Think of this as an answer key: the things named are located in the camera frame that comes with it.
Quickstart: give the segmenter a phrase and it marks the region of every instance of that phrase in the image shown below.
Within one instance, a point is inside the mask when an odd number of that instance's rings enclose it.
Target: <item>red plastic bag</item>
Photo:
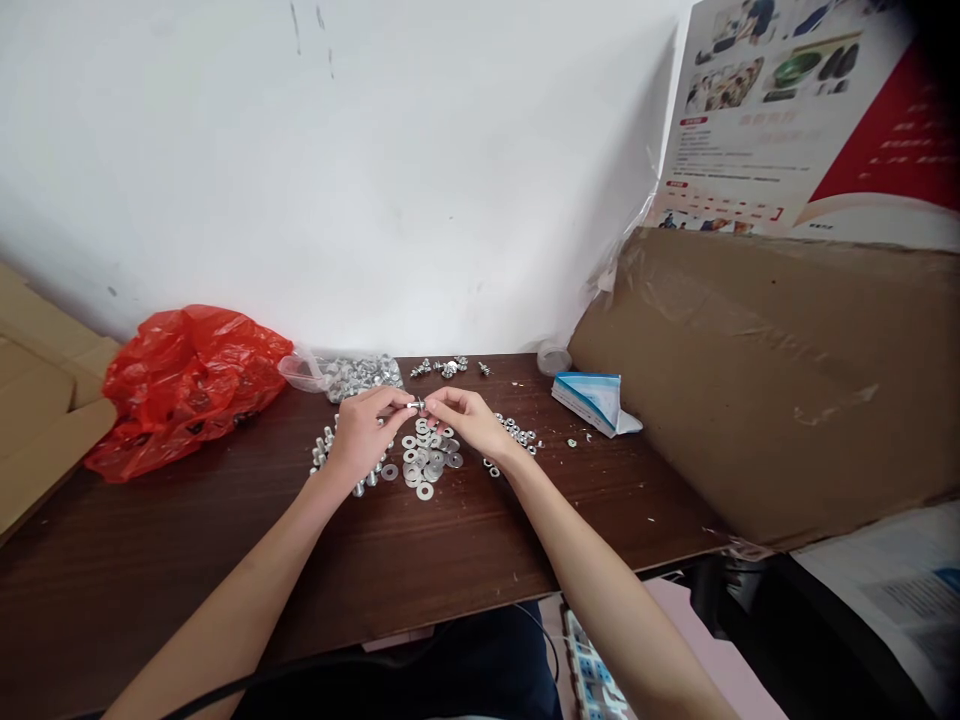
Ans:
[[[107,369],[117,424],[84,464],[126,482],[226,435],[273,402],[293,343],[246,315],[189,305],[157,313]]]

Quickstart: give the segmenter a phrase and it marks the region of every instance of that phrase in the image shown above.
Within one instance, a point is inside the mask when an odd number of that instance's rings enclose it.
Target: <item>paper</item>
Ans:
[[[886,643],[944,716],[960,642],[960,502],[915,510],[793,553]]]
[[[643,429],[639,420],[620,409],[619,375],[558,373],[551,394],[607,437]]]

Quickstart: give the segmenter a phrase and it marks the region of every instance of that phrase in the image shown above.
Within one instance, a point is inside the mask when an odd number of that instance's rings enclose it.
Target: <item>poster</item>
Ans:
[[[956,145],[914,36],[894,0],[695,5],[646,224],[960,249]]]

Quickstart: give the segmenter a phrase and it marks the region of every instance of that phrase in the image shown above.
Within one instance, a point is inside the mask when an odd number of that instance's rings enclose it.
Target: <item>dark pants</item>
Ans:
[[[522,605],[542,622],[537,603]],[[401,667],[347,662],[249,690],[234,717],[562,720],[543,634],[523,611],[508,605],[443,623],[434,638]]]

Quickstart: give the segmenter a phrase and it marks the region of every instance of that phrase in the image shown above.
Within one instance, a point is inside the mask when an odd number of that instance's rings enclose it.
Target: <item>dark brown tabletop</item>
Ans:
[[[477,360],[493,374],[483,377]],[[721,521],[644,442],[603,437],[550,397],[534,355],[470,358],[451,381],[535,430],[537,460],[635,570],[722,547]],[[307,477],[335,411],[292,388],[261,417],[126,485],[80,471],[0,548],[0,705],[5,717],[102,708],[250,550]],[[391,451],[402,465],[399,439]],[[592,435],[587,440],[587,433]],[[577,441],[575,448],[567,440]],[[558,589],[501,478],[464,446],[423,502],[401,479],[350,497],[324,530],[264,664],[539,597]]]

